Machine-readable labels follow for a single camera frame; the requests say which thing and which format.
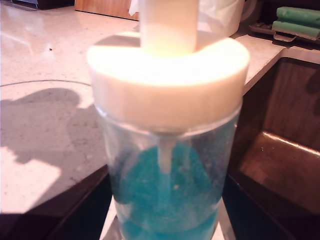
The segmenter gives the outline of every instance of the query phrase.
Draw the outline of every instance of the stainless steel sink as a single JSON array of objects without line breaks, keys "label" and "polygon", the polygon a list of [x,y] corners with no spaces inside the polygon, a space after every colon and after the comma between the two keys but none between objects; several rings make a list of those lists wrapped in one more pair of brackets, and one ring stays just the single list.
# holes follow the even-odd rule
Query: stainless steel sink
[{"label": "stainless steel sink", "polygon": [[244,95],[229,174],[293,239],[320,239],[320,64],[281,58]]}]

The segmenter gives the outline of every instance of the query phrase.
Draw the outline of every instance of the white cap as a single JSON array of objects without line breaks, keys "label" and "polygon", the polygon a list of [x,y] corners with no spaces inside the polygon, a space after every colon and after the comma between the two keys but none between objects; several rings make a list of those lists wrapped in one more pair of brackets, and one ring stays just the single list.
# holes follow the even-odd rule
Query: white cap
[{"label": "white cap", "polygon": [[95,104],[113,118],[151,131],[185,131],[230,115],[241,104],[249,64],[236,40],[199,32],[193,53],[158,57],[140,34],[103,39],[87,54]]}]

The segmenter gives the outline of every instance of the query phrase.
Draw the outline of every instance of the speckled countertop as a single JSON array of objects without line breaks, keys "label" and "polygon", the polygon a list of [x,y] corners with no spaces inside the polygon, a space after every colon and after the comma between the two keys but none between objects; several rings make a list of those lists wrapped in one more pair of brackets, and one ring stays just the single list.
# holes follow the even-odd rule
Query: speckled countertop
[{"label": "speckled countertop", "polygon": [[[1,212],[24,213],[106,164],[86,50],[137,24],[73,7],[1,5]],[[320,64],[316,49],[232,37],[251,54],[245,92],[281,57]]]}]

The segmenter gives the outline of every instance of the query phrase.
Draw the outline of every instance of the white pump top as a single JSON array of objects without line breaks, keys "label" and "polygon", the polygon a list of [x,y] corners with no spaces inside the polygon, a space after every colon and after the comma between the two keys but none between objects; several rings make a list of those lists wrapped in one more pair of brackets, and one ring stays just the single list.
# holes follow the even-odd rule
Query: white pump top
[{"label": "white pump top", "polygon": [[141,33],[114,35],[89,49],[99,109],[145,130],[185,132],[238,108],[249,53],[231,38],[197,33],[198,4],[141,0]]}]

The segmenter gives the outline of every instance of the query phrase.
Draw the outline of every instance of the wooden cabinet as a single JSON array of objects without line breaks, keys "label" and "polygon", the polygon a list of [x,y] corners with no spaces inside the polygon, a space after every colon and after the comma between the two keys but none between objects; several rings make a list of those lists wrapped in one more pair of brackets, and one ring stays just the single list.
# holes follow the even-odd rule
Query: wooden cabinet
[{"label": "wooden cabinet", "polygon": [[75,0],[75,10],[138,20],[129,14],[131,0]]}]

